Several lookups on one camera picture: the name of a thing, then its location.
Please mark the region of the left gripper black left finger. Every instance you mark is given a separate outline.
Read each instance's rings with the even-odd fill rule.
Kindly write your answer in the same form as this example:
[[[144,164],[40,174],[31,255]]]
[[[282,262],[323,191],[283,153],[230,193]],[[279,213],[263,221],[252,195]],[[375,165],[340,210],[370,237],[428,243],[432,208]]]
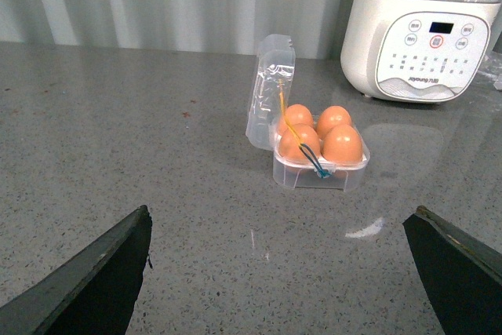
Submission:
[[[124,334],[143,283],[152,219],[140,206],[1,308],[3,334]]]

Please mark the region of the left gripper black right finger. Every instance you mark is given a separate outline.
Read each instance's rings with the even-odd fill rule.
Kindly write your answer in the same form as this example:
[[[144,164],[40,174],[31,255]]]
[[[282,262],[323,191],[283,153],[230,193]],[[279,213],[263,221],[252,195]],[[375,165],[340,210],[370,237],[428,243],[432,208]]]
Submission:
[[[425,206],[403,227],[444,333],[500,334],[501,253]]]

